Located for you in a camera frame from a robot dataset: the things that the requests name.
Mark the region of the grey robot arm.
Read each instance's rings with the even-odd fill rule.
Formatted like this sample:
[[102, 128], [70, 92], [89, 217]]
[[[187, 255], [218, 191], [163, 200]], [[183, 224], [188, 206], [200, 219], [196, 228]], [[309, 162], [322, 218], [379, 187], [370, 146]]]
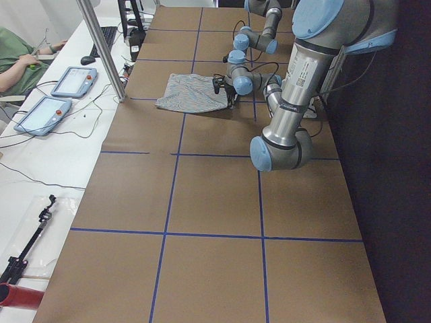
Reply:
[[300, 1], [293, 14], [294, 43], [284, 78], [276, 73], [252, 72], [244, 64], [249, 48], [271, 54], [277, 48], [276, 32], [282, 17], [277, 1], [246, 1], [245, 9], [265, 18], [261, 33], [248, 26], [234, 37], [225, 58], [224, 76], [213, 78], [215, 91], [226, 90], [228, 102], [237, 96], [262, 91], [272, 115], [261, 135], [252, 139], [250, 156], [262, 172], [296, 169], [312, 155], [312, 140], [300, 126], [311, 98], [335, 56], [382, 50], [394, 42], [397, 1]]
[[235, 50], [246, 52], [253, 48], [267, 54], [274, 54], [278, 42], [275, 39], [277, 27], [282, 18], [282, 8], [279, 1], [245, 1], [244, 8], [249, 12], [265, 18], [265, 25], [261, 32], [255, 32], [250, 26], [243, 26], [233, 38]]

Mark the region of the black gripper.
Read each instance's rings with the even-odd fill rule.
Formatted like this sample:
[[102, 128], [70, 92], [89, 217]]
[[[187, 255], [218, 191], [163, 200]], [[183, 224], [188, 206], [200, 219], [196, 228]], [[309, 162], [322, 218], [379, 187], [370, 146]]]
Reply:
[[221, 89], [224, 89], [227, 98], [227, 108], [233, 109], [237, 98], [237, 92], [231, 84], [230, 78], [227, 75], [213, 74], [212, 78], [213, 90], [215, 94], [219, 94]]

